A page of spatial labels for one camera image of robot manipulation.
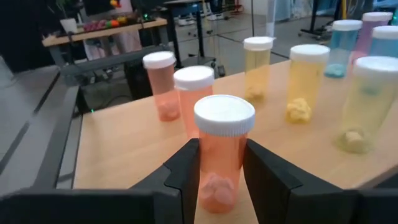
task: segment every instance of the wooden table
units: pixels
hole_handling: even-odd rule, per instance
[[[339,151],[331,138],[340,116],[350,78],[324,78],[310,124],[284,121],[290,62],[271,66],[267,103],[256,110],[249,137],[296,166],[343,189],[372,187],[397,171],[398,141],[395,103],[382,127],[376,150],[357,155]],[[219,79],[215,94],[243,96],[244,74]],[[157,120],[153,97],[86,114],[76,165],[76,189],[126,189],[166,161],[186,143],[182,120]],[[214,215],[197,206],[197,223],[257,223],[241,175],[239,199],[227,215]]]
[[[75,34],[72,35],[72,41],[86,40],[92,38],[100,38],[100,37],[109,37],[114,34],[119,34],[127,31],[141,30],[141,29],[149,29],[149,28],[159,28],[160,39],[162,44],[168,44],[169,40],[167,38],[167,20],[162,18],[157,18],[152,22],[145,22],[143,24],[134,24],[130,26],[117,27],[112,29],[105,29],[93,32],[87,32],[83,34]],[[49,36],[45,38],[43,41],[43,46],[48,47],[50,49],[51,56],[53,57],[55,64],[58,66],[64,66],[65,61],[61,56],[61,52],[59,49],[59,45],[69,43],[69,38],[66,37],[56,37]]]

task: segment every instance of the plastic container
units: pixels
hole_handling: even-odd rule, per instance
[[[391,18],[391,12],[368,12],[363,14],[363,25],[351,57],[351,63],[360,57],[368,56],[372,42],[373,28],[387,25]]]
[[[396,98],[398,58],[359,58],[343,110],[337,146],[348,152],[365,153],[374,147],[377,132]]]
[[[266,98],[273,41],[272,37],[250,37],[243,42],[246,51],[244,99],[254,106],[261,105]]]
[[[174,73],[175,88],[180,99],[181,115],[188,138],[198,138],[193,107],[205,96],[213,94],[214,70],[207,66],[192,66]]]
[[[290,50],[290,74],[285,118],[290,123],[311,120],[330,49],[303,44]]]
[[[346,76],[349,57],[355,47],[358,31],[362,27],[359,20],[340,20],[333,23],[333,34],[329,44],[330,57],[325,69],[329,78],[344,78]]]
[[[398,57],[398,26],[379,26],[373,29],[370,55]]]
[[[254,107],[236,96],[213,95],[195,105],[200,137],[198,201],[211,213],[233,209]]]
[[[266,36],[274,37],[275,31],[276,0],[267,1]]]
[[[159,119],[161,121],[173,121],[179,118],[180,105],[173,80],[174,53],[151,53],[142,60],[148,72]]]

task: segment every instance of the pink pill bottle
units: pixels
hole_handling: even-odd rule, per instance
[[[246,138],[255,110],[246,100],[212,95],[194,107],[199,128],[200,183],[198,201],[211,213],[227,213],[236,204]]]
[[[174,73],[175,89],[180,100],[181,115],[189,139],[199,138],[193,107],[205,96],[213,94],[214,70],[207,66],[192,66]]]
[[[159,119],[161,121],[173,121],[179,118],[180,105],[173,81],[174,53],[151,53],[146,55],[142,61],[148,72]]]
[[[360,57],[368,56],[372,44],[373,28],[385,26],[392,19],[392,12],[367,12],[362,15],[362,29],[351,56],[351,64]]]

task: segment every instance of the pink pill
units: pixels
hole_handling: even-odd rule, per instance
[[[208,184],[200,189],[199,196],[202,199],[208,199],[214,194],[214,188]]]
[[[215,180],[215,186],[216,187],[225,187],[227,189],[233,190],[234,189],[234,184],[232,183],[231,179],[229,178],[222,178],[222,177],[218,177]]]
[[[225,205],[233,204],[232,191],[225,187],[218,188],[214,194],[214,197],[219,203],[222,203]]]

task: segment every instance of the yellow pill bottle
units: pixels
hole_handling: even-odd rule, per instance
[[[311,120],[330,49],[303,44],[290,50],[290,71],[285,118],[290,123]]]
[[[398,58],[359,58],[353,74],[336,143],[342,150],[365,153],[374,147],[377,133],[396,99]]]
[[[246,51],[244,99],[254,107],[262,105],[266,99],[273,42],[272,37],[250,37],[243,42]]]

